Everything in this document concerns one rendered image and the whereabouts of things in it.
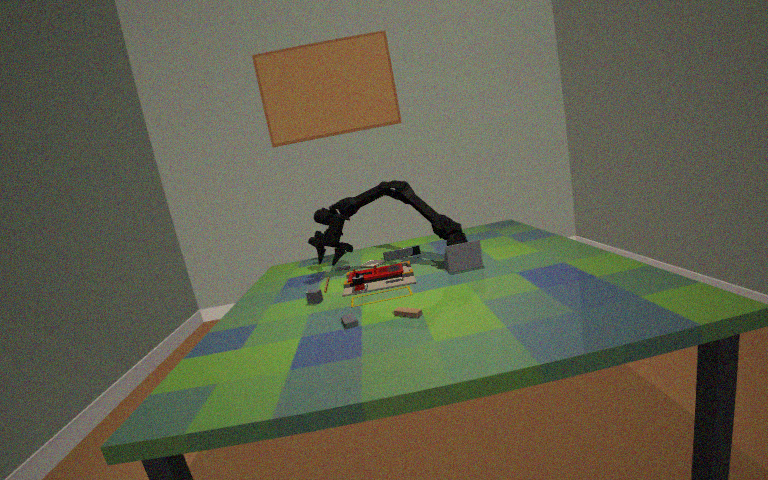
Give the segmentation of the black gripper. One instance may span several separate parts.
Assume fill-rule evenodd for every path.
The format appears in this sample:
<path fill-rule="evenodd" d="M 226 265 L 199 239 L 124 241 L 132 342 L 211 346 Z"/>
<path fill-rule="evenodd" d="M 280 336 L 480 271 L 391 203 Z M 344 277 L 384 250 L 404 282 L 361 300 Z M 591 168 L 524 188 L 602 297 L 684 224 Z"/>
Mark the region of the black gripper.
<path fill-rule="evenodd" d="M 342 230 L 329 227 L 326 231 L 327 235 L 324 241 L 319 238 L 310 237 L 308 243 L 316 247 L 319 264 L 321 264 L 326 251 L 324 246 L 335 247 L 335 254 L 332 261 L 332 266 L 334 266 L 345 253 L 353 251 L 353 246 L 348 243 L 339 242 L 341 235 L 343 235 Z M 345 250 L 347 252 L 345 252 Z"/>

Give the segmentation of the brown rectangular block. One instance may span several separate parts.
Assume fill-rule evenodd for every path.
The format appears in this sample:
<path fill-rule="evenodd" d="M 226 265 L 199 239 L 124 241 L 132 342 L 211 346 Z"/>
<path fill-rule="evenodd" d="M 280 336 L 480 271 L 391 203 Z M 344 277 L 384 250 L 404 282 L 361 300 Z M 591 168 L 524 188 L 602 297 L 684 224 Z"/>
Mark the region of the brown rectangular block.
<path fill-rule="evenodd" d="M 422 315 L 422 309 L 398 307 L 394 310 L 394 315 L 419 318 Z"/>

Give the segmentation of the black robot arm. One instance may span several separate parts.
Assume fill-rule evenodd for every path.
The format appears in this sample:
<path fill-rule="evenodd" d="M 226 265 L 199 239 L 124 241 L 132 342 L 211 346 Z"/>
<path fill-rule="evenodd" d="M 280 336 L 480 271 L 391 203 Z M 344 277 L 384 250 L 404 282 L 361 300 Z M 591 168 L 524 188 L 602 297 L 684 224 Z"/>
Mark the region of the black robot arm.
<path fill-rule="evenodd" d="M 395 188 L 395 190 L 391 188 Z M 440 239 L 443 238 L 444 240 L 447 240 L 447 246 L 468 242 L 465 233 L 462 232 L 460 223 L 453 221 L 445 215 L 438 214 L 414 193 L 413 189 L 406 181 L 383 181 L 379 185 L 358 196 L 341 199 L 330 206 L 330 210 L 325 208 L 318 209 L 314 213 L 314 221 L 323 225 L 329 225 L 329 227 L 334 229 L 342 230 L 345 220 L 350 220 L 349 217 L 357 213 L 359 208 L 384 195 L 414 207 L 432 223 L 433 232 L 437 234 Z M 338 209 L 340 214 L 338 214 L 336 209 Z"/>

